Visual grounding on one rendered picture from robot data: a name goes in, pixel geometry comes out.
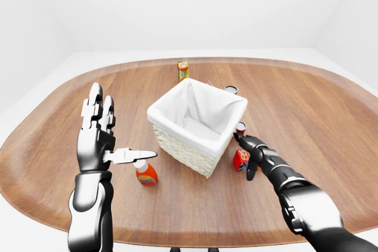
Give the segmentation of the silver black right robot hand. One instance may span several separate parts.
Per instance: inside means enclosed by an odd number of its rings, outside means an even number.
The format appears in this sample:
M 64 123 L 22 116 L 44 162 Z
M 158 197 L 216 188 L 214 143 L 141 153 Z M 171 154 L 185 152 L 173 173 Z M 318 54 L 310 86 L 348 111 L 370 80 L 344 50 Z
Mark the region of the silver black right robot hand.
M 243 136 L 239 133 L 234 133 L 233 136 L 242 149 L 250 153 L 246 170 L 247 180 L 251 181 L 255 177 L 258 166 L 266 176 L 269 176 L 273 167 L 278 164 L 278 153 L 269 149 L 257 137 L 250 135 Z

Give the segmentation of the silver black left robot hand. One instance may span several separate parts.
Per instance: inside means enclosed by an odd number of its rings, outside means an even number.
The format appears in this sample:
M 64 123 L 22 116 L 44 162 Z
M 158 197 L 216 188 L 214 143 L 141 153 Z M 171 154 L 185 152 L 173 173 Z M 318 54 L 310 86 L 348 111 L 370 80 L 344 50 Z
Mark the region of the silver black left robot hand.
M 83 102 L 83 123 L 77 140 L 77 159 L 81 172 L 106 171 L 111 163 L 134 163 L 158 156 L 152 150 L 115 149 L 116 138 L 112 132 L 116 123 L 114 110 L 112 97 L 103 97 L 101 85 L 93 83 L 89 97 Z

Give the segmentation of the red printed butter box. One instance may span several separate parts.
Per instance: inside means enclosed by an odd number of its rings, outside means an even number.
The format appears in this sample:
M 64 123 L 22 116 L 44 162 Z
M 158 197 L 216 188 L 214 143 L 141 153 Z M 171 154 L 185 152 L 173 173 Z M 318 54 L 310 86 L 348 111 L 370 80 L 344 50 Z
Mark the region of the red printed butter box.
M 250 153 L 244 149 L 238 149 L 233 157 L 233 164 L 235 169 L 240 171 L 247 171 Z

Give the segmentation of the white wicker basket cloth lining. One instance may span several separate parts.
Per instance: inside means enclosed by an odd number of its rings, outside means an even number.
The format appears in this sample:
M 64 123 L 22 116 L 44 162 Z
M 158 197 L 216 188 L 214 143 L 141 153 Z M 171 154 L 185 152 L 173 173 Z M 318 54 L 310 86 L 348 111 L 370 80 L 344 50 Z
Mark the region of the white wicker basket cloth lining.
M 248 100 L 186 78 L 147 110 L 159 146 L 206 178 L 215 170 Z

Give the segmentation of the orange bottle white cap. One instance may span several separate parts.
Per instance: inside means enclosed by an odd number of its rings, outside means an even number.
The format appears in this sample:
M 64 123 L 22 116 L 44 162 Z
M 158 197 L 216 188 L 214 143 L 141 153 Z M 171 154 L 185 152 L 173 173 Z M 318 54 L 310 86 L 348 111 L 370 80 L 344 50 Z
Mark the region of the orange bottle white cap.
M 145 186 L 155 185 L 158 182 L 158 175 L 155 169 L 144 159 L 133 163 L 138 181 Z

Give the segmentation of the orange juice carton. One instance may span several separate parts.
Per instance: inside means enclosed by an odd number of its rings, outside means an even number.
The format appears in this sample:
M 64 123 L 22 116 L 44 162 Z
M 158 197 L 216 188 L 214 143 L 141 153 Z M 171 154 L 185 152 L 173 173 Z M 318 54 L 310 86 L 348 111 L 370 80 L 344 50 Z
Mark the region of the orange juice carton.
M 183 81 L 185 78 L 188 78 L 187 60 L 181 60 L 177 63 L 177 76 L 179 82 Z

